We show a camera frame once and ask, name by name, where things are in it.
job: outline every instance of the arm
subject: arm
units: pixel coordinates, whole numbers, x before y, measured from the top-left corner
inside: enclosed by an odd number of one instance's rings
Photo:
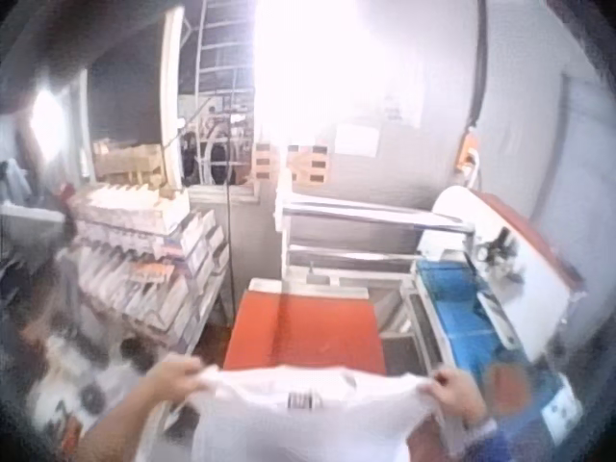
[[[183,401],[202,390],[196,374],[198,358],[170,354],[80,442],[77,462],[127,462],[135,458],[143,427],[152,409],[163,401]]]
[[[422,388],[435,398],[444,412],[462,418],[467,428],[465,460],[474,462],[509,462],[507,442],[489,418],[488,409],[473,377],[465,371],[442,368],[434,380]]]

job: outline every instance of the person's left hand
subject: person's left hand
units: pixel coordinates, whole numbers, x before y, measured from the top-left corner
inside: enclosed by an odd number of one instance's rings
[[[141,392],[154,403],[182,402],[191,393],[207,389],[197,376],[202,370],[196,356],[170,353],[143,378]]]

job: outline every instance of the heat press machine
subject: heat press machine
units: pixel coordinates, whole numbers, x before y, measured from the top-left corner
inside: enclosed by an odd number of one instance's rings
[[[455,366],[472,373],[486,393],[496,383],[505,394],[512,391],[499,366],[521,372],[524,403],[498,415],[507,438],[523,447],[517,455],[535,451],[528,441],[538,435],[549,445],[565,438],[582,408],[553,364],[552,346],[584,295],[583,281],[524,218],[497,197],[460,186],[444,190],[428,212],[297,194],[288,183],[279,183],[276,200],[282,282],[274,292],[321,286],[326,296],[366,290],[371,298],[373,291],[390,291],[398,319],[393,334],[413,340],[423,372]],[[419,233],[419,244],[408,254],[294,244],[297,217],[402,227]],[[381,325],[379,333],[392,335]],[[459,428],[444,429],[449,451],[458,452]]]

